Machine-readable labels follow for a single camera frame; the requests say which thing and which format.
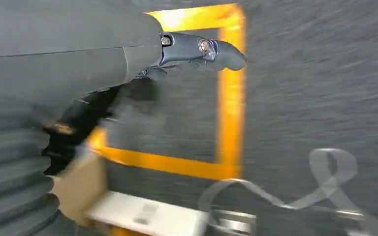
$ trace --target metal bracket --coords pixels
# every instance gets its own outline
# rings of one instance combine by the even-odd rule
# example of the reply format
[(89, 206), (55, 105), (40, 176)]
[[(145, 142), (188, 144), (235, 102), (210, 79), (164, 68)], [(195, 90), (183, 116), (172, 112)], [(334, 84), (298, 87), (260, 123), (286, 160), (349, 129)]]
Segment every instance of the metal bracket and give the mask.
[(213, 60), (216, 44), (200, 36), (184, 33), (164, 32), (161, 36), (163, 57), (160, 66), (173, 66), (193, 60)]
[(254, 236), (255, 215), (228, 210), (216, 210), (215, 213), (220, 225), (232, 231), (232, 233), (225, 234), (226, 236)]
[(366, 217), (363, 213), (357, 210), (346, 210), (346, 209), (339, 209), (335, 211), (335, 215), (343, 224), (347, 235), (349, 236), (358, 236), (358, 235), (365, 235), (370, 236), (369, 232), (366, 232), (362, 227), (361, 224), (364, 223)]

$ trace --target yellow tape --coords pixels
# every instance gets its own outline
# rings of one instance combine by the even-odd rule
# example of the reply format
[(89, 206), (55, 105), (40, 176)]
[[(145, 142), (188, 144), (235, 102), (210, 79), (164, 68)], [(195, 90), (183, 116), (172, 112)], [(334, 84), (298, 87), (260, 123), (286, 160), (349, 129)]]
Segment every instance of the yellow tape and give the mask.
[(123, 228), (111, 228), (111, 234), (112, 236), (145, 236), (145, 234), (138, 233), (135, 231), (123, 229)]
[[(164, 31), (219, 29), (219, 39), (241, 52), (245, 49), (245, 22), (236, 4), (148, 13)], [(89, 138), (90, 147), (107, 159), (123, 165), (188, 175), (207, 179), (240, 177), (244, 127), (244, 70), (218, 73), (217, 162), (154, 155), (107, 146), (106, 132), (96, 129)]]

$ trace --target metal screw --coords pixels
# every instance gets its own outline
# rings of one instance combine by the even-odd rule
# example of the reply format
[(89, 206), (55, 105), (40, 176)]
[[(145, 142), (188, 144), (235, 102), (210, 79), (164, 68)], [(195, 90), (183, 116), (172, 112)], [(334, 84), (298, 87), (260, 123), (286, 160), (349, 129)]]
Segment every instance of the metal screw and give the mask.
[(145, 70), (141, 71), (140, 73), (138, 73), (138, 75), (146, 76), (148, 73), (149, 73), (149, 70), (145, 69)]
[(163, 46), (170, 46), (172, 44), (172, 40), (167, 36), (163, 36), (161, 37), (161, 44)]
[(201, 38), (199, 40), (199, 50), (202, 53), (206, 53), (209, 50), (209, 42), (206, 39)]

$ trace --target cable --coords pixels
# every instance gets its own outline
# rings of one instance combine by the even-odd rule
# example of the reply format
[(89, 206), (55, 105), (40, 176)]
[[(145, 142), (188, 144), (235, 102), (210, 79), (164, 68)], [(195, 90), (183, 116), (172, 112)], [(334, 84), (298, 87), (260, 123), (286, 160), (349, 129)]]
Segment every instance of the cable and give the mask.
[[(332, 155), (337, 161), (337, 172), (335, 172), (334, 174), (331, 173), (328, 167), (329, 155)], [(342, 219), (357, 221), (360, 228), (367, 235), (378, 236), (378, 220), (368, 213), (363, 214), (363, 211), (358, 208), (340, 188), (342, 184), (356, 176), (356, 158), (351, 153), (344, 150), (334, 148), (320, 148), (310, 152), (309, 164), (311, 171), (319, 184), (319, 187), (312, 193), (290, 204), (284, 203), (279, 198), (267, 193), (262, 188), (248, 180), (230, 178), (214, 183), (202, 193), (198, 200), (199, 210), (207, 213), (205, 220), (209, 226), (223, 233), (242, 235), (233, 232), (229, 228), (219, 225), (216, 219), (211, 215), (212, 202), (214, 201), (215, 197), (229, 186), (235, 183), (240, 183), (248, 190), (261, 196), (277, 207), (292, 210), (300, 210), (306, 207), (312, 207), (316, 210), (331, 211)], [(315, 203), (324, 199), (329, 199), (340, 210), (313, 206)], [(349, 235), (351, 235), (351, 232), (355, 232), (355, 229), (349, 229), (346, 227), (346, 231), (347, 233), (349, 233)]]

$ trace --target gray floor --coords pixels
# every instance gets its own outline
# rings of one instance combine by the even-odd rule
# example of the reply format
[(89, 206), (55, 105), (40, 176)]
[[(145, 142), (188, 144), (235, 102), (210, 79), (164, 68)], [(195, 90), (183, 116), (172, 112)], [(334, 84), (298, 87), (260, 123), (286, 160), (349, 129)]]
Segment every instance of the gray floor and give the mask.
[[(111, 0), (113, 7), (142, 11), (227, 2)], [(358, 207), (378, 218), (378, 0), (237, 2), (248, 18), (244, 178), (286, 202), (294, 201), (317, 187), (309, 152), (341, 148), (358, 161), (357, 177), (342, 189)], [(167, 88), (162, 109), (138, 118), (130, 110), (113, 132), (147, 139), (151, 145), (136, 142), (134, 149), (209, 161), (215, 145), (213, 79), (212, 74), (173, 74), (159, 84)], [(140, 127), (139, 133), (126, 129), (130, 123)], [(188, 140), (187, 147), (179, 146), (182, 142), (176, 137)], [(114, 189), (187, 207), (196, 207), (198, 194), (211, 184), (145, 170), (112, 172), (122, 173), (122, 181), (111, 182)], [(139, 184), (144, 192), (137, 191)], [(256, 213), (258, 235), (341, 235), (329, 215), (276, 209), (239, 188), (225, 192), (218, 203), (225, 209)], [(321, 204), (333, 206), (329, 201)]]

